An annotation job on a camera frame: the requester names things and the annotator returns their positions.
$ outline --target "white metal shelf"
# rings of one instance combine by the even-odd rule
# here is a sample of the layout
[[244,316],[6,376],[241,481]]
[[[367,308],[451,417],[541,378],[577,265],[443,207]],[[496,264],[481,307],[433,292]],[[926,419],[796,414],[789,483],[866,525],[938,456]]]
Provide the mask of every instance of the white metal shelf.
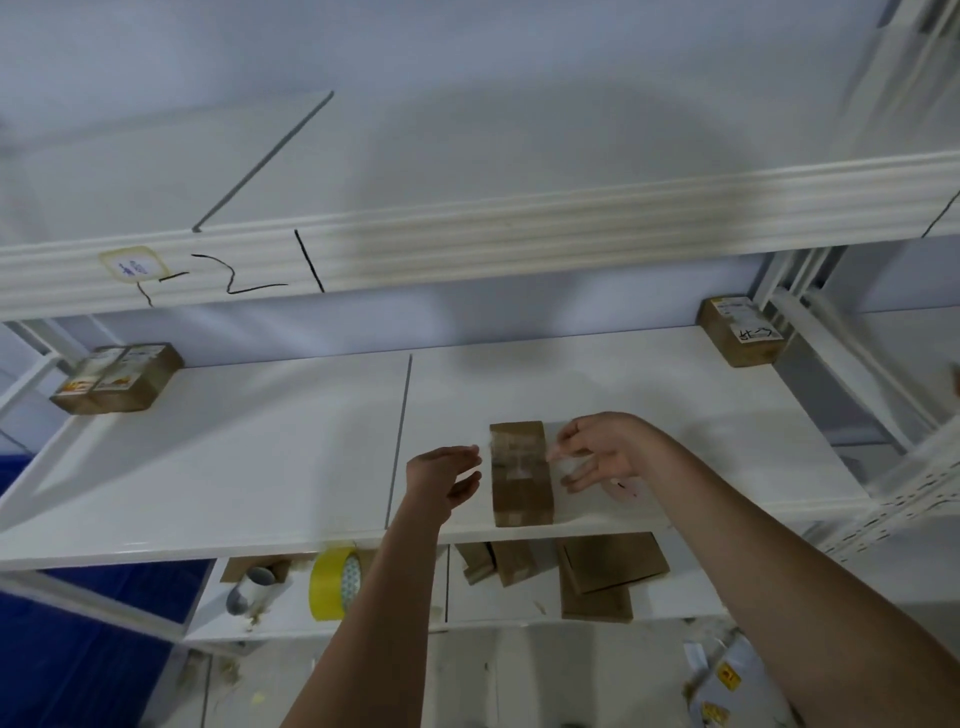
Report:
[[[438,549],[434,568],[433,593],[430,599],[431,627],[440,628],[446,614],[446,573],[448,548]],[[283,584],[275,587],[267,609],[256,624],[249,617],[235,617],[227,612],[227,594],[233,584],[222,584],[227,559],[219,559],[204,586],[193,618],[187,626],[187,643],[242,642],[332,635],[340,621],[315,621],[310,615],[310,568],[305,561],[290,570]]]
[[[76,417],[0,498],[0,566],[298,553],[380,538],[398,462],[479,443],[489,425],[625,409],[664,426],[783,521],[871,502],[772,367],[732,369],[696,327],[184,370],[142,413]],[[496,528],[489,472],[442,541],[652,530],[559,486],[556,522]],[[405,492],[397,473],[393,508]]]
[[296,553],[384,528],[409,355],[176,373],[73,417],[0,498],[0,568]]
[[[446,543],[665,527],[646,489],[627,504],[599,488],[569,495],[560,477],[570,463],[552,469],[553,525],[494,525],[490,424],[543,420],[551,439],[571,418],[603,410],[662,426],[781,521],[840,518],[871,505],[773,367],[730,367],[699,327],[414,352],[398,461],[446,445],[486,452],[480,490],[442,529]],[[392,513],[404,491],[398,477]]]

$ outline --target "shelf gap line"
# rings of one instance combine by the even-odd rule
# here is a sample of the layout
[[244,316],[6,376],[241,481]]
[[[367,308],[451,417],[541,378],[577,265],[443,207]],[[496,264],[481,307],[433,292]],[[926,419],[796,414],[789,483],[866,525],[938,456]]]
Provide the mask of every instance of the shelf gap line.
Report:
[[403,437],[403,418],[407,414],[407,394],[410,392],[410,370],[413,369],[414,356],[410,354],[407,359],[407,380],[403,384],[403,404],[400,405],[400,427],[396,431],[396,450],[394,452],[394,472],[390,476],[390,494],[387,496],[387,518],[383,522],[383,527],[390,527],[390,512],[394,507],[394,485],[396,484],[396,466],[400,459],[400,440]]

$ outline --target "white wall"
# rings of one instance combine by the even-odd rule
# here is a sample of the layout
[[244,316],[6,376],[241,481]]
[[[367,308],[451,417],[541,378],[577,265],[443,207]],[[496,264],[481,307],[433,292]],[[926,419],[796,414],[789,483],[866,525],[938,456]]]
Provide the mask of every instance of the white wall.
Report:
[[[117,340],[170,341],[189,366],[569,336],[694,323],[701,299],[746,293],[761,255],[467,280],[97,316]],[[87,346],[87,317],[60,320]]]

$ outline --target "small cardboard box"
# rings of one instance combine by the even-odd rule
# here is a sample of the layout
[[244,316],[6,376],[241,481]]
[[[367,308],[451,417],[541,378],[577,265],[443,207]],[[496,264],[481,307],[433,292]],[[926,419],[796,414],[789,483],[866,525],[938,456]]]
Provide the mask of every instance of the small cardboard box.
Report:
[[106,412],[138,412],[154,403],[182,367],[173,345],[137,344],[104,373],[90,397]]
[[496,573],[493,551],[490,544],[454,544],[466,565],[464,577],[470,586]]
[[518,584],[540,573],[540,566],[527,541],[494,541],[490,544],[496,572],[505,587]]
[[700,304],[697,324],[732,367],[773,364],[786,341],[746,296],[715,296]]
[[500,527],[553,522],[553,486],[542,422],[490,425],[493,522]]
[[578,594],[627,586],[670,571],[652,533],[616,533],[557,539]]
[[107,412],[90,392],[104,373],[127,350],[127,347],[100,347],[77,365],[73,376],[60,385],[50,401],[71,415],[99,415]]
[[313,559],[315,553],[286,553],[273,556],[234,556],[227,561],[223,574],[220,576],[222,584],[236,584],[248,570],[253,567],[265,567],[274,573],[276,583],[282,584],[287,580],[290,566],[301,559]]
[[612,587],[590,594],[579,594],[576,587],[573,586],[573,577],[564,549],[559,541],[556,546],[558,571],[560,572],[560,616],[562,619],[623,623],[634,620],[634,607],[631,604],[630,590],[627,587]]

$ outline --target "white shelf frame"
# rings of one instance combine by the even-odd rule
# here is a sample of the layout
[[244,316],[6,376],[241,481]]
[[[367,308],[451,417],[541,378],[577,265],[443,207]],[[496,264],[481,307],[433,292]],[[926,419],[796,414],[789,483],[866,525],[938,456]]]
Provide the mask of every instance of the white shelf frame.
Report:
[[[824,522],[805,534],[811,543],[843,563],[853,553],[907,527],[927,512],[958,507],[960,416],[939,422],[933,413],[916,406],[920,400],[913,396],[908,383],[899,381],[880,364],[882,357],[874,356],[863,342],[850,335],[843,317],[830,308],[828,299],[813,286],[829,253],[829,248],[777,253],[757,289],[755,301],[761,307],[772,306],[779,319],[803,336],[838,381],[907,452],[895,468],[867,486],[875,502],[869,513],[843,522]],[[84,356],[74,342],[46,321],[18,322],[11,328],[37,350],[38,360],[8,392],[0,395],[0,415],[10,411],[53,368],[68,371]],[[925,427],[922,436],[903,431],[884,391],[895,392],[916,411],[918,421]],[[37,571],[0,574],[0,591],[171,643],[184,643],[193,617],[191,612],[182,624],[159,618]],[[189,644],[211,654],[238,655],[248,649],[242,642]]]
[[[883,364],[880,352],[857,337],[843,314],[812,283],[830,249],[778,254],[754,296],[770,304],[805,342],[844,389],[904,451],[897,466],[865,488],[875,505],[844,522],[825,522],[805,534],[840,563],[908,527],[925,514],[942,515],[960,504],[960,415],[939,416],[924,403],[914,384]],[[909,421],[904,421],[903,412]]]

